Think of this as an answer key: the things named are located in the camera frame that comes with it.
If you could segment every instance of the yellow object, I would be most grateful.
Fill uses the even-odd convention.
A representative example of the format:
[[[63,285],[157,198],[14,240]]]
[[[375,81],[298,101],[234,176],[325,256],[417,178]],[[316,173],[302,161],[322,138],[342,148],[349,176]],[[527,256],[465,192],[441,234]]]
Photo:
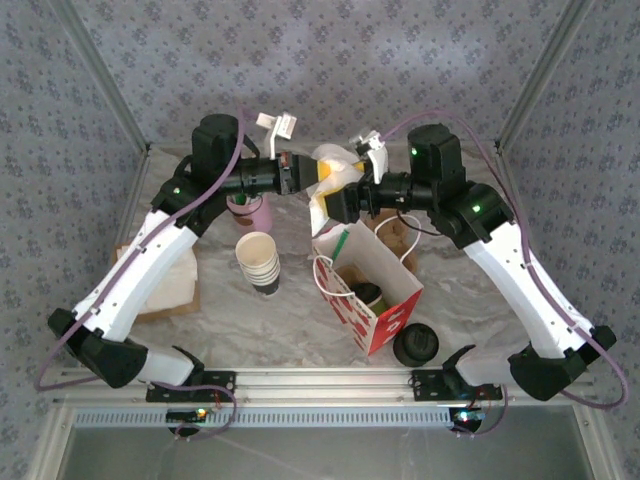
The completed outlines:
[[[364,173],[364,162],[354,163],[353,166]],[[318,162],[318,181],[321,182],[322,180],[327,178],[329,175],[331,175],[331,167],[329,166],[329,164],[319,161]]]
[[[364,173],[364,162],[354,163],[352,166]],[[331,173],[332,173],[331,166],[328,163],[325,163],[323,161],[318,161],[318,182],[321,182],[322,180],[327,178],[329,175],[331,175]],[[327,204],[324,201],[324,197],[327,195],[331,195],[332,193],[338,192],[341,189],[342,187],[334,188],[333,190],[327,190],[326,192],[322,192],[318,194],[317,200],[318,200],[318,203],[320,204],[320,207],[324,211],[325,215],[328,215],[328,212],[327,212]]]

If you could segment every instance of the black lid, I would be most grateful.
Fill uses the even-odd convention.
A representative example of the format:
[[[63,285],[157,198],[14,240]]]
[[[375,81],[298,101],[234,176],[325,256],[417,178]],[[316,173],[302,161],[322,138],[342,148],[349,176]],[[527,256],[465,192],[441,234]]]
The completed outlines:
[[[351,290],[353,290],[353,293],[356,294],[356,297],[362,300],[366,305],[369,305],[380,295],[382,295],[382,290],[380,289],[380,287],[369,282],[356,283],[351,287]]]
[[[405,327],[393,341],[393,353],[407,367],[421,367],[438,353],[436,332],[423,323]]]

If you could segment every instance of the brown paper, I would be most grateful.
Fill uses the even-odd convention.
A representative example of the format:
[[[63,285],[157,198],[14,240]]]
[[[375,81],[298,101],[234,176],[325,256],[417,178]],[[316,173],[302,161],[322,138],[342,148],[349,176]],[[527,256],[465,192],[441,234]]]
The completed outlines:
[[[129,246],[128,243],[122,243],[116,245],[111,253],[111,265],[114,265],[118,260],[118,250]],[[198,258],[198,251],[196,247],[193,247],[193,253],[196,254],[196,260]],[[165,308],[164,310],[158,310],[157,312],[141,313],[136,317],[136,322],[145,323],[153,320],[159,320],[161,318],[174,317],[179,315],[186,315],[188,313],[195,313],[200,311],[200,280],[196,280],[195,290],[193,291],[193,300],[190,303],[184,305],[178,305],[173,308]]]

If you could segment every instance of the paper bag handle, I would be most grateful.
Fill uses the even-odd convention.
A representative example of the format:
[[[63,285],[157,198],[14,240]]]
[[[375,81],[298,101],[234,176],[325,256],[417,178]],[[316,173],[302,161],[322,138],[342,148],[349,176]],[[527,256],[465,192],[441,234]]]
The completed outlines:
[[[411,220],[416,222],[416,224],[417,224],[419,229],[422,228],[422,224],[420,223],[420,220],[418,220],[413,215],[402,215],[402,217],[403,218],[410,218]],[[374,235],[377,237],[378,236],[378,230],[380,230],[380,227],[382,227],[385,223],[389,223],[391,220],[397,220],[397,218],[395,216],[393,216],[393,217],[389,217],[386,220],[383,220],[382,222],[380,222],[378,224],[378,226],[373,230]],[[404,259],[407,258],[407,256],[413,251],[413,249],[416,248],[416,245],[418,245],[418,242],[420,241],[420,235],[422,235],[422,233],[420,232],[420,230],[416,230],[416,233],[417,233],[416,239],[413,241],[413,244],[411,245],[411,247],[409,247],[409,250],[404,252],[404,255],[402,255],[402,257],[400,257],[400,262],[404,262]]]

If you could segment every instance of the paper cup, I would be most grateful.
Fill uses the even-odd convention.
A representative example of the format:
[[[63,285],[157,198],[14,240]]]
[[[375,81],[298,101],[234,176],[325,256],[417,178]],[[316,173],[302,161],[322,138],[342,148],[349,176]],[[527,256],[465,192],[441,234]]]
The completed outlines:
[[[258,292],[274,294],[280,285],[280,259],[276,242],[263,232],[243,236],[236,244],[236,258],[245,278]]]

